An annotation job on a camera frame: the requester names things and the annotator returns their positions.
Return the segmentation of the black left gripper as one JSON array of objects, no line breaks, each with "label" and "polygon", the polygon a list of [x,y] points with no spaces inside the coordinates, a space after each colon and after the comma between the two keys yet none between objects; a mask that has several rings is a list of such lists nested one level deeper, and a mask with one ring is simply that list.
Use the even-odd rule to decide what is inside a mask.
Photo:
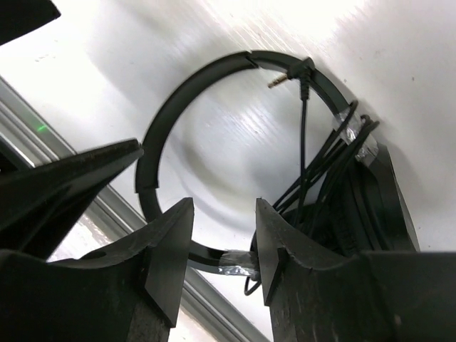
[{"label": "black left gripper", "polygon": [[56,20],[60,11],[49,0],[1,0],[1,45]]}]

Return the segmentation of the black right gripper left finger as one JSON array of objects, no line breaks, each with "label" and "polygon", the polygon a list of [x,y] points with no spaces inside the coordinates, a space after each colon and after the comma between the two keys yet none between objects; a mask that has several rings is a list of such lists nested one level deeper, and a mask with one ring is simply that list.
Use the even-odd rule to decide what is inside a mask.
[{"label": "black right gripper left finger", "polygon": [[80,259],[1,253],[3,341],[166,341],[177,323],[191,198]]}]

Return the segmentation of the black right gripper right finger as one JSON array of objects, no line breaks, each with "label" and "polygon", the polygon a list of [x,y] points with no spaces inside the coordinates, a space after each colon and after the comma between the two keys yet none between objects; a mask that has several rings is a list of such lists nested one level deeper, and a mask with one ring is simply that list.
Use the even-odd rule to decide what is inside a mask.
[{"label": "black right gripper right finger", "polygon": [[256,201],[264,303],[275,341],[453,341],[455,254],[335,254]]}]

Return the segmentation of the aluminium table rail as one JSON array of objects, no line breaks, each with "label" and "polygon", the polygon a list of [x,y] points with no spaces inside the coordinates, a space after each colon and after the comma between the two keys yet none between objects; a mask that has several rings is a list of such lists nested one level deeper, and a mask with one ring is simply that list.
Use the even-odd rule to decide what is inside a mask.
[{"label": "aluminium table rail", "polygon": [[[67,142],[46,127],[40,115],[5,81],[1,80],[1,136],[14,147],[29,167],[75,153]],[[87,216],[110,239],[119,239],[141,228],[145,220],[111,186],[100,192],[86,210]],[[200,273],[187,270],[182,290],[183,309],[192,314],[220,341],[267,341],[242,313]]]}]

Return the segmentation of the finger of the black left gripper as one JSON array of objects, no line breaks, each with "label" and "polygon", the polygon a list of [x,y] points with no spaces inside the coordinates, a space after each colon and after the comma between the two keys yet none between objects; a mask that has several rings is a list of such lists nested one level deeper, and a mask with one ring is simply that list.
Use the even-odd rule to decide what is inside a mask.
[{"label": "finger of the black left gripper", "polygon": [[143,155],[136,139],[1,176],[1,248],[49,257],[98,193]]}]

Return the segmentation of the black taped headphones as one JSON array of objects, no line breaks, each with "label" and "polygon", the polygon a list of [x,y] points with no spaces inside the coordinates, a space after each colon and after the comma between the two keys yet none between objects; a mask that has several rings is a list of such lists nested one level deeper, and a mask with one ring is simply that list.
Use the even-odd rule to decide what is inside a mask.
[{"label": "black taped headphones", "polygon": [[143,140],[135,191],[151,222],[195,202],[189,264],[226,296],[258,291],[256,202],[333,253],[417,251],[384,118],[310,58],[231,53],[162,104]]}]

